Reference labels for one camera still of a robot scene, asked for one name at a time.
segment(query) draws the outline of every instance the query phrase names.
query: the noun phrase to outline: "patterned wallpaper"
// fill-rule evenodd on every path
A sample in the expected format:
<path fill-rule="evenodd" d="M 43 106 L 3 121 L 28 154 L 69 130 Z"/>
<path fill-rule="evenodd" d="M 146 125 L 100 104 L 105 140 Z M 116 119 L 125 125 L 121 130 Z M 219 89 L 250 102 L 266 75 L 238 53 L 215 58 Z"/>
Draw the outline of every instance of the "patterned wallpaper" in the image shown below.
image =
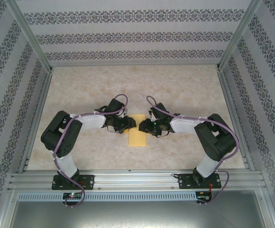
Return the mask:
<path fill-rule="evenodd" d="M 17 172 L 46 72 L 4 1 L 0 0 L 0 205 Z"/>
<path fill-rule="evenodd" d="M 275 208 L 275 0 L 261 3 L 223 70 Z"/>
<path fill-rule="evenodd" d="M 250 0 L 18 0 L 53 66 L 219 62 Z"/>

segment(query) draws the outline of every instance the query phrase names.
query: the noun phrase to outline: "aluminum frame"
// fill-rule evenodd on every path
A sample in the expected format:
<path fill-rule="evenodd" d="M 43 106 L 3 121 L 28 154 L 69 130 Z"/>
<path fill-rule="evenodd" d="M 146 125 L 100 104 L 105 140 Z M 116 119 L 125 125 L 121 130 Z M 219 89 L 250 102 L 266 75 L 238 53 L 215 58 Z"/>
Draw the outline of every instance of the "aluminum frame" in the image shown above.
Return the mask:
<path fill-rule="evenodd" d="M 95 175 L 94 189 L 87 193 L 113 193 L 132 192 L 147 193 L 178 193 L 195 192 L 201 190 L 180 190 L 178 180 L 173 177 L 175 173 L 192 173 L 192 170 L 131 170 L 131 171 L 80 171 L 81 174 Z M 261 171 L 249 169 L 228 170 L 231 179 L 225 191 L 253 190 L 267 228 L 275 228 L 275 211 L 270 200 L 266 183 Z M 51 189 L 55 171 L 26 171 L 14 173 L 9 182 L 6 198 L 0 213 L 0 228 L 7 228 L 11 224 L 15 207 L 20 194 L 33 193 L 40 197 L 44 193 L 69 192 Z M 221 184 L 224 185 L 227 176 L 220 174 Z"/>
<path fill-rule="evenodd" d="M 8 9 L 11 11 L 12 15 L 14 16 L 14 18 L 16 19 L 17 23 L 19 24 L 23 34 L 26 36 L 28 42 L 35 51 L 36 56 L 40 60 L 45 71 L 48 73 L 51 70 L 52 66 L 50 65 L 45 52 L 42 50 L 41 45 L 39 44 L 35 34 L 29 26 L 27 19 L 23 15 L 17 1 L 5 0 L 5 3 L 8 6 Z"/>
<path fill-rule="evenodd" d="M 227 170 L 230 174 L 230 180 L 225 188 L 225 191 L 240 191 L 253 190 L 256 193 L 256 198 L 262 213 L 263 220 L 267 228 L 275 228 L 275 211 L 272 205 L 266 183 L 261 171 L 255 171 L 249 150 L 247 148 L 245 138 L 240 127 L 238 116 L 234 108 L 233 101 L 230 96 L 229 89 L 225 82 L 223 72 L 217 68 L 218 78 L 228 107 L 230 118 L 234 126 L 234 130 L 241 142 L 241 154 L 245 169 L 230 169 Z M 5 200 L 0 211 L 0 228 L 8 228 L 11 225 L 11 220 L 14 215 L 18 198 L 21 194 L 33 193 L 43 195 L 44 193 L 69 192 L 56 191 L 51 189 L 53 176 L 56 171 L 25 171 L 28 165 L 31 150 L 34 144 L 35 135 L 38 129 L 38 124 L 46 100 L 49 89 L 50 79 L 46 82 L 41 103 L 37 112 L 36 120 L 33 123 L 32 131 L 28 146 L 24 153 L 24 159 L 20 166 L 20 173 L 14 173 L 11 176 L 9 187 L 6 192 Z M 176 193 L 176 192 L 196 192 L 206 191 L 208 189 L 190 189 L 180 190 L 178 180 L 173 177 L 175 173 L 192 173 L 192 170 L 101 170 L 101 171 L 82 171 L 81 174 L 95 175 L 94 189 L 91 193 Z M 225 173 L 219 173 L 221 184 L 224 185 L 227 178 Z"/>
<path fill-rule="evenodd" d="M 218 65 L 220 69 L 223 69 L 225 65 L 227 64 L 229 58 L 232 55 L 232 52 L 236 48 L 238 42 L 240 41 L 243 33 L 245 32 L 246 28 L 248 27 L 248 24 L 250 23 L 252 17 L 254 16 L 257 8 L 261 4 L 261 0 L 251 0 L 250 4 L 248 5 L 243 18 L 241 19 L 239 25 L 237 26 L 236 31 L 234 32 L 229 44 L 227 45 L 221 60 L 219 61 Z"/>

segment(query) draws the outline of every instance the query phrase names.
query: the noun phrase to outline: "enclosure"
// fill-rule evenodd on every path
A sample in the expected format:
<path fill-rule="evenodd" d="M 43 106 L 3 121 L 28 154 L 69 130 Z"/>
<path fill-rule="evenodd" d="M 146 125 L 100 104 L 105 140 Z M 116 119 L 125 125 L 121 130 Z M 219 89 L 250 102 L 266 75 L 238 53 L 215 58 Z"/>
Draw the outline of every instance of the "enclosure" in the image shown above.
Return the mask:
<path fill-rule="evenodd" d="M 149 118 L 152 95 L 170 113 L 225 120 L 240 150 L 221 166 L 219 199 L 199 207 L 173 176 L 202 160 L 195 134 L 130 147 L 128 133 L 94 129 L 72 152 L 92 190 L 64 208 L 40 136 L 58 111 L 117 94 L 128 114 Z M 27 224 L 275 227 L 275 0 L 0 0 L 0 227 Z"/>

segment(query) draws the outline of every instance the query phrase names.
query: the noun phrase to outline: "metal bracket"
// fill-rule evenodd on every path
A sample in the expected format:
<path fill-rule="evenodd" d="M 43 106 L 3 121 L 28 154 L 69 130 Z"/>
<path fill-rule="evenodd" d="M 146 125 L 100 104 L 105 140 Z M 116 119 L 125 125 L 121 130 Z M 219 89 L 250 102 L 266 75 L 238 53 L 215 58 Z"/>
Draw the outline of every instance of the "metal bracket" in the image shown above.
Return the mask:
<path fill-rule="evenodd" d="M 80 184 L 84 190 L 93 190 L 94 186 L 94 175 L 79 175 L 78 184 Z M 65 184 L 64 179 L 59 175 L 55 175 L 52 183 L 52 190 L 80 190 L 78 186 L 74 188 L 69 187 Z"/>
<path fill-rule="evenodd" d="M 229 44 L 227 45 L 223 56 L 221 58 L 221 60 L 218 63 L 218 67 L 219 69 L 224 69 L 224 67 L 226 66 L 229 58 L 232 55 L 232 52 L 234 51 L 234 49 L 236 48 L 238 42 L 240 41 L 240 39 L 242 38 L 246 28 L 248 28 L 248 24 L 250 23 L 251 19 L 253 18 L 257 8 L 259 7 L 259 5 L 261 4 L 261 0 L 251 0 L 250 4 L 248 5 L 242 19 L 240 20 L 239 25 L 237 26 L 236 31 L 234 32 L 231 40 L 229 41 Z"/>
<path fill-rule="evenodd" d="M 208 203 L 212 200 L 212 192 L 211 191 L 197 191 L 195 192 L 197 203 Z"/>
<path fill-rule="evenodd" d="M 222 187 L 219 175 L 217 173 L 213 173 L 208 179 L 204 181 L 204 183 L 199 186 L 193 179 L 192 173 L 184 173 L 184 174 L 174 174 L 174 177 L 178 179 L 179 188 L 180 189 L 220 189 Z"/>

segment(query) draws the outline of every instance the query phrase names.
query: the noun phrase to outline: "metal extrusion rail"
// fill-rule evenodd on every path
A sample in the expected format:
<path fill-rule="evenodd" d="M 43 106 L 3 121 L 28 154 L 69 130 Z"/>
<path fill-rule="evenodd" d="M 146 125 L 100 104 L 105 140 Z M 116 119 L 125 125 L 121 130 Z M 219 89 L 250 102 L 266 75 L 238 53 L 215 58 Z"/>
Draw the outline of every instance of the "metal extrusion rail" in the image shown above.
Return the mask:
<path fill-rule="evenodd" d="M 228 170 L 230 180 L 225 190 L 266 189 L 261 171 L 247 169 Z M 179 191 L 175 173 L 192 173 L 192 170 L 132 170 L 132 171 L 80 171 L 81 174 L 95 175 L 96 191 Z M 8 191 L 15 192 L 53 192 L 51 189 L 55 171 L 26 171 L 14 173 Z M 220 174 L 222 185 L 227 176 Z"/>

